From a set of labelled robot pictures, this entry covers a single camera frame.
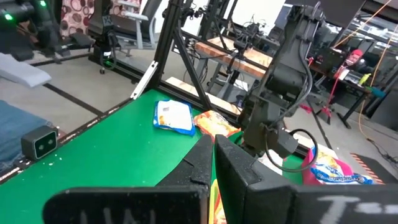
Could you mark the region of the circle-patterned curtain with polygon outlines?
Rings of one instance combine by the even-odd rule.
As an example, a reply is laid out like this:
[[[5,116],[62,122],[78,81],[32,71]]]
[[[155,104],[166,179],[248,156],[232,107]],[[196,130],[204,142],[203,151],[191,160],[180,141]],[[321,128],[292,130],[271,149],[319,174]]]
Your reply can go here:
[[[88,21],[94,13],[96,0],[63,0],[60,16],[60,34],[68,37],[76,32],[87,34]],[[111,0],[111,14],[124,17],[125,12],[139,13],[142,0]]]

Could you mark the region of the black desk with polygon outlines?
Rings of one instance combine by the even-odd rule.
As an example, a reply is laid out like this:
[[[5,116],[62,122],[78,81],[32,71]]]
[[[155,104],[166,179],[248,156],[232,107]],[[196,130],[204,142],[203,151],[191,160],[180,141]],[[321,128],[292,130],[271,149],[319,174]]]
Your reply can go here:
[[[337,114],[347,128],[351,127],[348,124],[348,118],[367,97],[384,98],[387,87],[393,85],[398,79],[397,58],[380,56],[378,63],[369,67],[366,64],[368,58],[362,56],[354,65],[347,66],[346,58],[352,51],[341,52],[333,48],[322,49],[310,66],[317,75],[322,76],[315,84],[317,88],[321,88],[323,82],[328,82],[332,86],[331,89],[325,90],[329,95],[326,96],[325,105],[317,112],[317,115],[326,116],[328,124],[330,124],[331,119],[331,107],[339,103],[348,90],[359,93],[358,99],[345,114]],[[365,84],[359,85],[358,81],[367,73],[370,73],[371,76]]]

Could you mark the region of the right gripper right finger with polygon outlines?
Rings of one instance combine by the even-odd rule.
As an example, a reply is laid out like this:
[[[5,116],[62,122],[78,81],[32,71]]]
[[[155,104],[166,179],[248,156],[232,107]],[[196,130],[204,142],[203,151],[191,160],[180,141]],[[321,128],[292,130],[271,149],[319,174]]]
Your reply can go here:
[[[398,224],[398,184],[297,185],[222,135],[215,165],[228,224]]]

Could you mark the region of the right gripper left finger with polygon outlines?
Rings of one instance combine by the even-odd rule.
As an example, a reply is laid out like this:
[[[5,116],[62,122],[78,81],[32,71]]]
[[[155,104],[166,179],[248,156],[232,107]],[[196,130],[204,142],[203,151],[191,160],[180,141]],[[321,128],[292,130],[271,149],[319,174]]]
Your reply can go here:
[[[48,199],[44,224],[207,224],[213,142],[202,136],[154,187],[77,187]]]

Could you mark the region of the white strip on frame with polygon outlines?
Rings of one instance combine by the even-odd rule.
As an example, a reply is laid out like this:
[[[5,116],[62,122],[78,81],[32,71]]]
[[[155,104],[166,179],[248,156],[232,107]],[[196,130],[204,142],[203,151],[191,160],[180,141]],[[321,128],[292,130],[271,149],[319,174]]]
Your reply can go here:
[[[134,91],[130,95],[130,99],[136,100],[138,99],[142,93],[144,92],[145,88],[147,87],[148,83],[150,82],[152,76],[154,75],[155,71],[157,70],[158,62],[155,60],[147,68],[146,72],[144,73],[143,77],[136,85]]]

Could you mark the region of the black hazard-striped floor mat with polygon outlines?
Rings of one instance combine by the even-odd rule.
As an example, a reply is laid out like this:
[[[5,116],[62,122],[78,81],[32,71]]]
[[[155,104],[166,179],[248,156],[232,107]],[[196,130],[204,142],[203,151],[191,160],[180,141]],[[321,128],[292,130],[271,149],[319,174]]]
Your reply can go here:
[[[350,156],[354,160],[353,170],[359,174],[372,178],[375,184],[398,184],[398,179],[385,169],[385,167],[377,160],[352,152],[350,153]]]

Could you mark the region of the grey office chair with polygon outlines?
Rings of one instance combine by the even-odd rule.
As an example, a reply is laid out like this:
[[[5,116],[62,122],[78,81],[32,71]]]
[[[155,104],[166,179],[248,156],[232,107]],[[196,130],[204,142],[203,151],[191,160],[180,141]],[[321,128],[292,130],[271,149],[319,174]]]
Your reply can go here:
[[[127,0],[118,0],[120,6],[126,7],[124,15],[113,15],[118,37],[133,42],[127,48],[130,49],[155,49],[155,14],[161,4],[161,0],[147,0],[147,4],[141,14],[131,12],[130,8],[137,5]]]

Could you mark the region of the small red object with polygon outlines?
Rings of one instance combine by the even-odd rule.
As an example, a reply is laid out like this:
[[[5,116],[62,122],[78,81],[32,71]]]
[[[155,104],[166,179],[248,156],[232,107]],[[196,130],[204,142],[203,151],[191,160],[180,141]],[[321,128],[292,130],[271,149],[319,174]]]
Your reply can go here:
[[[363,56],[363,51],[360,49],[353,50],[346,58],[347,66],[352,66],[358,62]]]

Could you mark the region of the wooden-top work table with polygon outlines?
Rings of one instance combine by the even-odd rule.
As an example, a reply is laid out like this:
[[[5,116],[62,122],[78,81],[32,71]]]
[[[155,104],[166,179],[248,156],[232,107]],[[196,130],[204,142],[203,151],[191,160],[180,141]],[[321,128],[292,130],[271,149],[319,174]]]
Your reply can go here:
[[[223,37],[223,40],[227,49],[223,48],[220,38],[215,37],[207,42],[198,41],[195,44],[195,50],[205,58],[214,59],[219,63],[229,65],[233,59],[233,54],[238,51],[234,49],[233,40],[226,37]],[[231,68],[254,78],[261,79],[272,62],[272,57],[253,48],[245,50],[243,56],[242,60],[234,59]]]

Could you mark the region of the black aluminium table frame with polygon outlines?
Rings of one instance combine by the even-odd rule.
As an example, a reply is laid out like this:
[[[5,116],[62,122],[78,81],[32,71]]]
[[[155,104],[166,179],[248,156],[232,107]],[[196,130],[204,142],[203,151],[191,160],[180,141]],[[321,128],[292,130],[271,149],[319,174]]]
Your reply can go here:
[[[177,100],[177,101],[187,101],[194,107],[194,111],[196,113],[210,110],[214,108],[214,104],[212,104],[209,98],[206,96],[202,86],[197,83],[195,88],[197,90],[196,95],[192,95],[183,89],[177,88],[173,85],[168,84],[167,82],[162,81],[162,72],[164,70],[165,63],[167,61],[167,57],[169,54],[169,50],[172,44],[182,45],[182,38],[180,35],[180,30],[177,26],[177,21],[180,15],[180,5],[182,0],[170,0],[169,9],[167,11],[167,17],[165,20],[165,27],[161,33],[160,42],[155,53],[155,61],[158,62],[157,70],[152,76],[150,82],[145,88],[145,92],[150,90],[158,91],[162,94],[169,96],[168,100]],[[116,108],[115,112],[123,108],[124,106],[132,103],[136,100],[126,100],[121,103],[119,108]],[[82,128],[77,129],[74,133],[71,133],[60,140],[60,147],[66,145],[66,143],[72,141],[85,131],[92,128],[94,125],[100,123],[102,120],[111,116],[113,113],[109,113],[103,116],[100,116],[98,119],[94,119],[90,121],[88,124],[84,125]],[[0,177],[0,185],[4,184],[12,177],[15,177],[17,174],[20,174],[22,171],[26,169],[15,168],[7,174],[4,174]]]

